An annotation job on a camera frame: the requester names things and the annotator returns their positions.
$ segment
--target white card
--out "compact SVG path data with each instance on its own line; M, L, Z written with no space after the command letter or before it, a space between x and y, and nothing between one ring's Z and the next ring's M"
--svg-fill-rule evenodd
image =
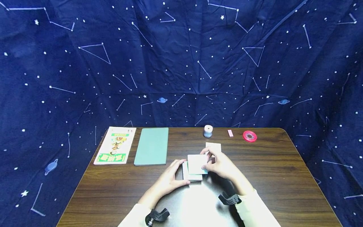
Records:
M222 146L220 143L205 143L205 147L211 147L214 151L222 151Z
M207 170L203 170L202 166L207 164L206 154L190 154L188 155L189 174L208 174Z
M182 167L183 167L183 180L188 180L190 182L203 180L203 175L201 174L189 174L188 161L183 162Z

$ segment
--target white tape roll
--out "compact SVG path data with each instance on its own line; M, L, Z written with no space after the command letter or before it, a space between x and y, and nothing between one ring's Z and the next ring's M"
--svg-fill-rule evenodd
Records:
M204 133L203 135L207 138L212 136L212 132L213 132L213 127L211 125L206 125L204 127Z

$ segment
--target star pattern fabric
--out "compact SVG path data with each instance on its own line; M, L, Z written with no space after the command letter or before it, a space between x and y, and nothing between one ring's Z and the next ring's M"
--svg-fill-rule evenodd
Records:
M212 125L285 129L343 226L360 226L362 9L1 1L0 223L56 226L109 126Z

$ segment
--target green notebook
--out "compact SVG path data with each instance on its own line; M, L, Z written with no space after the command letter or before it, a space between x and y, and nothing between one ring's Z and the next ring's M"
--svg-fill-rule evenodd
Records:
M134 165L165 165L169 128L142 129Z

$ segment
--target colorful book cover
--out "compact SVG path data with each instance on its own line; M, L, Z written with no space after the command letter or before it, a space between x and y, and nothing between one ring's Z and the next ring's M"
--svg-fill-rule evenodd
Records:
M136 128L109 127L93 164L126 164L135 132Z

